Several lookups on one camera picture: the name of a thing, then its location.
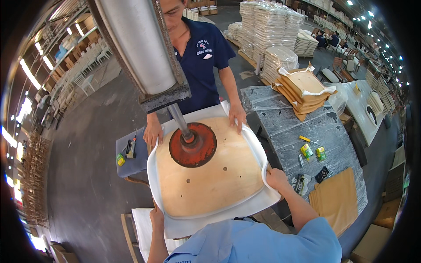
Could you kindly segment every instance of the plastic-wrapped table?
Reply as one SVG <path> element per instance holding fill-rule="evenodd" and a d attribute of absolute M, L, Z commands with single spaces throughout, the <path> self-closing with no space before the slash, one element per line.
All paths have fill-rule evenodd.
<path fill-rule="evenodd" d="M 323 166 L 329 170 L 329 177 L 352 167 L 358 214 L 364 210 L 367 205 L 367 192 L 362 168 L 345 127 L 328 102 L 307 114 L 305 121 L 301 122 L 295 116 L 288 100 L 270 86 L 250 86 L 242 89 L 241 94 L 244 109 L 247 113 L 254 112 L 257 115 L 261 127 L 259 131 L 267 137 L 270 149 L 265 149 L 266 153 L 272 152 L 275 155 L 291 184 L 292 179 L 300 174 L 315 177 Z M 323 145 L 327 159 L 322 162 L 316 159 L 308 162 L 303 157 L 304 166 L 301 167 L 298 155 L 306 142 L 298 138 L 300 135 Z M 309 145 L 316 154 L 318 146 Z M 303 196 L 307 202 L 309 193 L 314 190 L 314 184 L 316 180 L 312 178 L 308 184 L 309 189 Z"/>

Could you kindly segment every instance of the man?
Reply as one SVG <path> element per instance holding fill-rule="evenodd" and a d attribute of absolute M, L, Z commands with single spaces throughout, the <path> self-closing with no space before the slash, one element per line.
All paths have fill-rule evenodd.
<path fill-rule="evenodd" d="M 156 208 L 150 213 L 148 263 L 340 262 L 342 249 L 332 228 L 294 191 L 285 173 L 271 169 L 266 180 L 288 202 L 297 235 L 282 234 L 254 221 L 224 220 L 208 224 L 168 256 L 164 215 Z"/>
<path fill-rule="evenodd" d="M 317 33 L 316 39 L 319 41 L 319 44 L 317 45 L 318 48 L 325 48 L 327 45 L 324 34 L 325 32 L 323 30 L 319 30 Z"/>
<path fill-rule="evenodd" d="M 335 33 L 332 35 L 332 40 L 329 41 L 329 44 L 331 44 L 334 47 L 337 47 L 338 43 L 339 43 L 338 32 L 335 31 Z"/>
<path fill-rule="evenodd" d="M 182 17 L 187 0 L 161 0 L 160 4 L 174 46 L 174 53 L 192 92 L 191 98 L 178 103 L 182 114 L 220 103 L 213 75 L 215 66 L 218 68 L 219 78 L 231 103 L 230 125 L 234 127 L 234 118 L 237 118 L 237 132 L 240 134 L 246 113 L 238 96 L 234 75 L 228 65 L 228 60 L 235 57 L 231 46 L 213 24 Z M 163 142 L 161 124 L 154 112 L 147 115 L 143 139 L 147 144 L 155 146 L 157 138 L 159 138 L 159 143 Z"/>

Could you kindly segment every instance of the hand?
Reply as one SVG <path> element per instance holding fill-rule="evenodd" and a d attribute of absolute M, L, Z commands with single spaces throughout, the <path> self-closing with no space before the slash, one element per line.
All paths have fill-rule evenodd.
<path fill-rule="evenodd" d="M 246 123 L 245 117 L 247 114 L 241 106 L 241 103 L 231 104 L 231 109 L 229 110 L 229 125 L 234 127 L 234 119 L 237 118 L 237 132 L 241 134 L 242 124 Z"/>
<path fill-rule="evenodd" d="M 145 142 L 152 145 L 152 147 L 155 147 L 157 137 L 159 137 L 159 143 L 163 143 L 163 135 L 164 132 L 156 114 L 153 115 L 152 113 L 151 115 L 148 115 L 147 126 L 143 135 Z"/>
<path fill-rule="evenodd" d="M 164 232 L 164 214 L 158 206 L 149 213 L 149 217 L 152 222 L 152 230 Z"/>
<path fill-rule="evenodd" d="M 284 171 L 279 170 L 277 168 L 270 169 L 269 172 L 266 172 L 266 182 L 273 189 L 278 190 L 281 194 L 282 194 L 283 191 L 287 191 L 289 189 L 292 189 Z"/>

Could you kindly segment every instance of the screwdriver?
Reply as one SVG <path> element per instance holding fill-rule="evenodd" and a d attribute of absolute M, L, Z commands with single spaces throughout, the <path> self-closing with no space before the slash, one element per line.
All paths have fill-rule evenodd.
<path fill-rule="evenodd" d="M 308 139 L 308 138 L 306 138 L 306 137 L 304 137 L 304 136 L 301 136 L 301 135 L 300 135 L 300 139 L 305 140 L 305 141 L 308 141 L 309 143 L 314 143 L 314 144 L 316 144 L 316 145 L 318 145 L 318 146 L 322 147 L 320 144 L 318 144 L 318 143 L 316 143 L 316 142 L 314 142 L 314 141 L 311 141 L 310 139 Z"/>

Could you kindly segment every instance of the light blue shirt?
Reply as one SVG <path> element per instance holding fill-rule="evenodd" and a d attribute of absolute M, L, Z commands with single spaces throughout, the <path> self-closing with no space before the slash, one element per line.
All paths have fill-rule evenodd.
<path fill-rule="evenodd" d="M 164 262 L 340 262 L 342 248 L 325 218 L 315 218 L 297 235 L 263 223 L 224 220 L 208 224 Z"/>

